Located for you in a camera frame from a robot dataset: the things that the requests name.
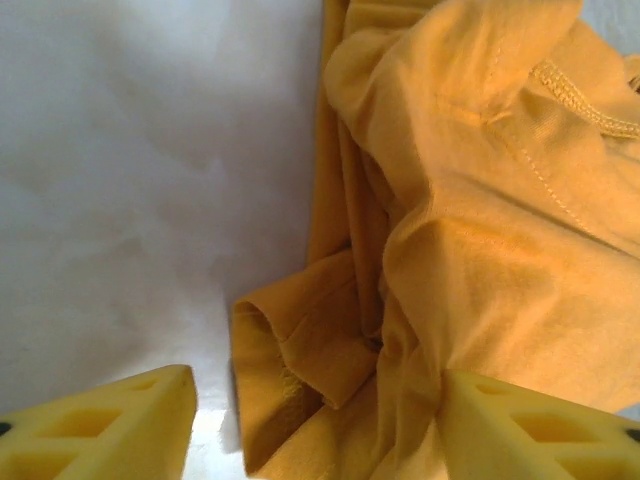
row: seam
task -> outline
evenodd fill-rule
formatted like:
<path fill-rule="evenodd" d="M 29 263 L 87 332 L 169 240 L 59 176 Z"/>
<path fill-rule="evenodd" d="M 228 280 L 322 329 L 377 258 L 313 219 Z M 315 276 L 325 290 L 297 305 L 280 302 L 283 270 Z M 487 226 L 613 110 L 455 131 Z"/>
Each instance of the seam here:
<path fill-rule="evenodd" d="M 329 476 L 333 473 L 335 468 L 336 468 L 335 463 L 332 463 L 324 470 L 324 472 L 322 472 L 322 474 L 317 478 L 317 480 L 328 480 Z"/>
<path fill-rule="evenodd" d="M 598 125 L 604 133 L 629 138 L 640 137 L 640 124 L 628 122 L 595 108 L 578 87 L 550 60 L 536 65 L 531 74 L 556 99 L 577 115 Z"/>
<path fill-rule="evenodd" d="M 503 44 L 504 44 L 504 35 L 501 35 L 500 39 L 498 40 L 498 48 L 496 49 L 496 53 L 493 56 L 493 60 L 491 61 L 491 64 L 489 67 L 489 75 L 487 76 L 487 81 L 484 85 L 484 94 L 487 97 L 485 108 L 487 110 L 489 109 L 489 104 L 491 103 L 491 95 L 489 95 L 489 91 L 493 86 L 493 77 L 495 76 L 495 73 L 498 70 L 498 65 L 500 63 L 500 60 L 502 59 Z"/>
<path fill-rule="evenodd" d="M 289 332 L 289 335 L 287 335 L 285 338 L 282 338 L 282 339 L 276 337 L 276 340 L 278 341 L 278 343 L 281 343 L 281 344 L 287 343 L 287 341 L 300 329 L 301 325 L 305 323 L 305 320 L 310 317 L 311 312 L 315 310 L 318 305 L 320 305 L 321 303 L 324 303 L 328 298 L 340 292 L 345 287 L 348 287 L 351 285 L 356 285 L 355 277 L 349 278 L 346 282 L 341 283 L 336 288 L 331 289 L 329 292 L 325 293 L 320 298 L 318 298 L 317 301 L 313 302 L 313 304 L 311 304 L 307 309 L 305 309 L 304 313 L 300 314 L 300 316 L 298 317 L 299 320 L 296 323 L 296 326 L 293 328 L 291 332 Z"/>
<path fill-rule="evenodd" d="M 450 113 L 450 117 L 459 117 L 459 120 L 463 122 L 481 125 L 492 118 L 491 115 L 484 114 L 481 111 L 473 110 L 466 105 L 455 103 L 446 95 L 437 93 L 433 95 L 433 98 L 435 99 L 435 105 L 438 109 L 438 113 L 446 115 L 448 110 Z"/>
<path fill-rule="evenodd" d="M 564 203 L 562 200 L 560 200 L 560 198 L 556 194 L 555 190 L 551 187 L 551 185 L 546 180 L 544 175 L 542 175 L 542 173 L 540 172 L 540 169 L 538 168 L 538 166 L 537 166 L 535 160 L 533 159 L 533 157 L 531 156 L 531 154 L 529 154 L 529 152 L 524 147 L 518 145 L 518 140 L 517 140 L 516 136 L 511 134 L 511 133 L 506 134 L 503 131 L 504 129 L 499 129 L 499 128 L 497 128 L 495 126 L 492 126 L 492 125 L 487 125 L 487 127 L 491 131 L 493 131 L 493 133 L 495 134 L 496 138 L 498 140 L 500 140 L 500 142 L 507 148 L 507 150 L 512 152 L 512 155 L 514 155 L 514 151 L 517 151 L 522 155 L 522 157 L 524 158 L 524 160 L 525 160 L 526 164 L 528 165 L 528 167 L 531 169 L 531 171 L 533 172 L 535 177 L 538 179 L 538 181 L 540 181 L 540 183 L 542 183 L 542 185 L 544 186 L 545 190 L 547 191 L 547 193 L 549 194 L 551 199 L 555 202 L 555 204 L 558 207 L 560 207 L 560 209 L 565 214 L 567 214 L 574 222 L 576 222 L 576 224 L 580 228 L 582 228 L 582 230 L 584 230 L 585 232 L 591 233 L 590 230 L 587 228 L 587 226 L 584 224 L 584 222 L 582 222 L 580 220 L 580 218 L 567 206 L 566 203 Z"/>
<path fill-rule="evenodd" d="M 303 421 L 303 387 L 300 380 L 285 365 L 282 355 L 279 354 L 278 357 L 281 362 L 280 381 L 282 382 L 282 396 L 286 402 L 280 428 L 284 436 L 290 437 Z"/>

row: table surface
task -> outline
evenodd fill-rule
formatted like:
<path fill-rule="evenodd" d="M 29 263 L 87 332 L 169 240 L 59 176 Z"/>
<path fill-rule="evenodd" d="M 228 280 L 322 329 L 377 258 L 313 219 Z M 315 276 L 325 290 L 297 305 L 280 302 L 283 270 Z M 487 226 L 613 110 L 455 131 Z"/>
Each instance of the table surface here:
<path fill-rule="evenodd" d="M 233 298 L 303 265 L 319 0 L 0 2 L 0 412 L 169 363 L 244 479 Z M 640 51 L 640 3 L 584 17 Z"/>

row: t-shirt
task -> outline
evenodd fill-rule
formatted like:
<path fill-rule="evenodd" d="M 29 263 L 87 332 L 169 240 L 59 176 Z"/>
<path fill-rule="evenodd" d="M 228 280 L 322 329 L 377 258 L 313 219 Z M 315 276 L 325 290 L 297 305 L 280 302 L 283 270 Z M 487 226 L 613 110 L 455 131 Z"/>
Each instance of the t-shirt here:
<path fill-rule="evenodd" d="M 247 471 L 446 479 L 445 369 L 640 398 L 640 61 L 577 0 L 327 0 L 308 267 L 240 300 Z"/>

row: stitching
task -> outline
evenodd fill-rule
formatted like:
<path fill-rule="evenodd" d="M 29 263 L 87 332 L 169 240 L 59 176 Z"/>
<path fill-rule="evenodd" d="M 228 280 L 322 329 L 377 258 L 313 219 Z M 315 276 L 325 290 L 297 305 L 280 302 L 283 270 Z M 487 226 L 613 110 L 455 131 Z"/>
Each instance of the stitching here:
<path fill-rule="evenodd" d="M 512 55 L 513 52 L 520 52 L 520 49 L 522 47 L 522 42 L 524 42 L 525 38 L 529 38 L 529 31 L 531 30 L 531 23 L 530 22 L 526 22 L 524 25 L 524 30 L 522 30 L 520 32 L 520 36 L 518 37 L 518 43 L 515 46 L 515 49 L 512 49 Z"/>
<path fill-rule="evenodd" d="M 287 336 L 286 336 L 286 337 L 284 337 L 284 338 L 277 338 L 277 337 L 276 337 L 276 340 L 277 340 L 279 343 L 287 343 L 287 341 L 289 341 L 289 339 L 290 339 L 293 335 L 295 335 L 295 333 L 296 333 L 298 330 L 300 330 L 301 326 L 302 326 L 303 324 L 305 324 L 305 323 L 306 323 L 306 322 L 305 322 L 305 320 L 307 320 L 307 319 L 311 316 L 311 313 L 312 313 L 313 311 L 315 311 L 315 310 L 318 308 L 318 306 L 320 306 L 321 304 L 325 303 L 325 302 L 326 302 L 328 299 L 330 299 L 333 295 L 336 295 L 336 294 L 338 294 L 338 293 L 342 292 L 344 289 L 346 289 L 346 288 L 348 288 L 348 287 L 350 287 L 350 286 L 352 286 L 352 285 L 356 285 L 356 282 L 357 282 L 357 281 L 356 281 L 356 278 L 355 278 L 355 277 L 349 277 L 349 279 L 348 279 L 348 280 L 346 280 L 345 282 L 341 283 L 341 284 L 340 284 L 340 285 L 338 285 L 337 287 L 335 287 L 335 288 L 333 288 L 333 289 L 329 290 L 329 291 L 328 291 L 328 292 L 326 292 L 324 295 L 322 295 L 321 297 L 319 297 L 315 302 L 313 302 L 312 304 L 310 304 L 310 306 L 309 306 L 308 308 L 306 308 L 306 309 L 305 309 L 305 312 L 304 312 L 303 314 L 301 314 L 301 315 L 299 316 L 299 321 L 298 321 L 298 323 L 296 324 L 296 326 L 295 326 L 295 327 L 293 327 L 293 330 L 292 330 L 291 332 L 289 332 L 289 335 L 287 335 Z"/>
<path fill-rule="evenodd" d="M 298 378 L 291 373 L 280 355 L 282 363 L 280 368 L 280 380 L 282 382 L 282 395 L 286 401 L 283 412 L 281 428 L 283 433 L 290 436 L 302 423 L 304 402 L 302 399 L 302 384 Z"/>
<path fill-rule="evenodd" d="M 498 40 L 498 48 L 496 50 L 496 54 L 493 56 L 493 61 L 491 62 L 491 65 L 489 67 L 489 75 L 487 77 L 487 82 L 484 88 L 484 94 L 487 97 L 487 100 L 486 100 L 487 109 L 489 108 L 489 104 L 491 103 L 491 95 L 489 95 L 489 89 L 493 86 L 493 77 L 496 71 L 498 70 L 498 65 L 502 58 L 503 44 L 504 44 L 504 35 L 501 35 L 500 39 Z"/>
<path fill-rule="evenodd" d="M 507 150 L 517 150 L 522 154 L 522 156 L 524 157 L 527 165 L 529 166 L 529 168 L 531 169 L 533 174 L 536 176 L 536 178 L 542 183 L 542 185 L 544 186 L 545 190 L 547 191 L 547 193 L 549 194 L 551 199 L 556 203 L 556 205 L 558 205 L 560 207 L 560 209 L 564 213 L 569 215 L 569 217 L 572 218 L 573 221 L 576 222 L 576 224 L 580 228 L 582 228 L 582 230 L 584 230 L 585 232 L 590 232 L 590 230 L 580 220 L 580 218 L 578 218 L 578 216 L 575 213 L 573 213 L 573 211 L 562 200 L 560 200 L 560 198 L 558 197 L 558 195 L 556 194 L 554 189 L 551 187 L 549 182 L 547 182 L 547 180 L 544 178 L 544 176 L 542 175 L 542 173 L 538 169 L 535 160 L 529 154 L 529 152 L 524 147 L 518 147 L 517 146 L 517 138 L 516 138 L 516 136 L 511 134 L 511 133 L 508 134 L 509 138 L 511 139 L 511 145 L 510 145 L 509 142 L 507 141 L 507 139 L 505 138 L 505 134 L 503 133 L 503 131 L 501 131 L 497 127 L 493 127 L 491 125 L 488 125 L 488 127 L 494 132 L 496 137 L 499 140 L 501 140 L 501 142 L 504 144 L 504 146 L 507 148 Z"/>
<path fill-rule="evenodd" d="M 329 475 L 333 473 L 333 471 L 335 470 L 336 464 L 332 463 L 331 465 L 329 465 L 326 470 L 324 472 L 322 472 L 322 474 L 317 478 L 317 480 L 327 480 L 329 478 Z"/>
<path fill-rule="evenodd" d="M 553 62 L 545 60 L 536 65 L 531 73 L 560 103 L 579 116 L 599 125 L 605 133 L 632 138 L 640 137 L 640 125 L 611 117 L 596 109 Z"/>

